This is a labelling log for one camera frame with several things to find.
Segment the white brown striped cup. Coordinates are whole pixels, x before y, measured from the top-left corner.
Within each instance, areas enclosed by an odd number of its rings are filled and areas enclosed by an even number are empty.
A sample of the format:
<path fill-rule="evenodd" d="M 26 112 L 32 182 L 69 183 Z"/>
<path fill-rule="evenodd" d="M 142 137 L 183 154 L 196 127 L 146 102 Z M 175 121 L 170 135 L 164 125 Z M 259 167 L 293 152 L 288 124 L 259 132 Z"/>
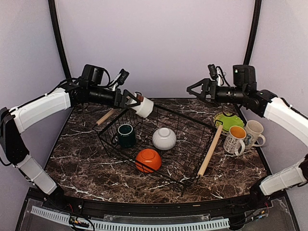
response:
<path fill-rule="evenodd" d="M 140 94 L 138 94 L 137 92 L 134 93 L 134 96 L 140 100 L 140 105 L 131 107 L 131 109 L 135 112 L 136 115 L 142 117 L 142 118 L 146 118 L 148 117 L 151 112 L 153 111 L 154 108 L 154 102 L 147 99 L 144 96 L 141 96 Z"/>

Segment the dark green cup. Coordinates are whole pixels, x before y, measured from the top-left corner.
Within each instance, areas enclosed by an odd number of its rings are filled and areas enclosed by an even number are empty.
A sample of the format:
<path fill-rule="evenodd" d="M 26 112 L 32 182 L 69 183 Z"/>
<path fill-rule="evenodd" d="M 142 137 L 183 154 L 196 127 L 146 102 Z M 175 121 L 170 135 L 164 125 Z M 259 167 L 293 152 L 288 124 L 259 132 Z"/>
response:
<path fill-rule="evenodd" d="M 136 144 L 134 127 L 131 124 L 120 125 L 111 142 L 113 146 L 120 145 L 122 148 L 132 148 Z"/>

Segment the white leaf pattern mug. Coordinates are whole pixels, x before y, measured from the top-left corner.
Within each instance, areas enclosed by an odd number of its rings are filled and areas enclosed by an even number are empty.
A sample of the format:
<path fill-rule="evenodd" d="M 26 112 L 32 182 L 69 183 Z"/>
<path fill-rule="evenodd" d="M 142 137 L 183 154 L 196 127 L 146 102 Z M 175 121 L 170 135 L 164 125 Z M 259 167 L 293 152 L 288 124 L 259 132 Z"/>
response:
<path fill-rule="evenodd" d="M 223 143 L 224 150 L 229 154 L 241 156 L 245 151 L 245 138 L 246 131 L 242 127 L 230 127 L 228 135 Z"/>

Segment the tall dragon pattern mug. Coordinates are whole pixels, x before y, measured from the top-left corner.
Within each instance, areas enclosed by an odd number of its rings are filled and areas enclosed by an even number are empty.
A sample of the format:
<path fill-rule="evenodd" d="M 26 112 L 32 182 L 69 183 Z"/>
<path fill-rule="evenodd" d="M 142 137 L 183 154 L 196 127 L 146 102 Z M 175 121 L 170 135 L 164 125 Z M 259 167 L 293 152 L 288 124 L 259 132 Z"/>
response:
<path fill-rule="evenodd" d="M 246 138 L 244 140 L 246 150 L 249 150 L 252 147 L 261 147 L 265 144 L 266 138 L 262 134 L 264 128 L 261 123 L 256 120 L 249 120 L 244 129 L 246 131 Z M 256 144 L 258 139 L 262 139 L 261 144 Z"/>

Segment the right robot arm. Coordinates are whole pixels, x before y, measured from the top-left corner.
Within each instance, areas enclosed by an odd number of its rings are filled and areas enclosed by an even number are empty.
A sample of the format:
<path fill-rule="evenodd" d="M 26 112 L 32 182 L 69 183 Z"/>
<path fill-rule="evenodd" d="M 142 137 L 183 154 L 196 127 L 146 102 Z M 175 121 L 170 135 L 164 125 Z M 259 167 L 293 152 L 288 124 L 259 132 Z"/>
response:
<path fill-rule="evenodd" d="M 304 145 L 308 144 L 308 117 L 294 109 L 284 98 L 269 90 L 258 90 L 256 71 L 251 65 L 236 64 L 233 67 L 233 86 L 219 84 L 218 67 L 208 65 L 210 78 L 204 78 L 187 87 L 187 92 L 200 100 L 207 97 L 216 103 L 240 104 L 259 117 L 266 119 L 292 134 Z M 278 191 L 302 186 L 308 182 L 308 158 L 259 180 L 250 189 L 245 204 L 257 208 L 264 197 Z"/>

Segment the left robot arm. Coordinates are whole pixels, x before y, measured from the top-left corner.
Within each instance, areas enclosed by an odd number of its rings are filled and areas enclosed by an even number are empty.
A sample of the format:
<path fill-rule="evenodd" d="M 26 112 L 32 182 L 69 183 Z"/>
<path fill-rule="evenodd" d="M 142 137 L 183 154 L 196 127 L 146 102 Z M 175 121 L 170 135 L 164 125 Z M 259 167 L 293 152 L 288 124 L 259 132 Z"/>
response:
<path fill-rule="evenodd" d="M 58 210 L 68 206 L 68 199 L 59 190 L 59 185 L 45 171 L 36 155 L 32 155 L 26 142 L 31 138 L 27 134 L 34 133 L 34 128 L 51 128 L 51 120 L 56 114 L 65 115 L 71 108 L 85 103 L 107 105 L 114 109 L 126 109 L 139 106 L 142 96 L 119 86 L 129 76 L 121 69 L 114 81 L 102 86 L 103 76 L 108 72 L 103 67 L 86 64 L 80 77 L 61 81 L 53 90 L 30 100 L 22 105 L 0 111 L 0 145 L 7 162 L 37 186 L 49 202 Z"/>

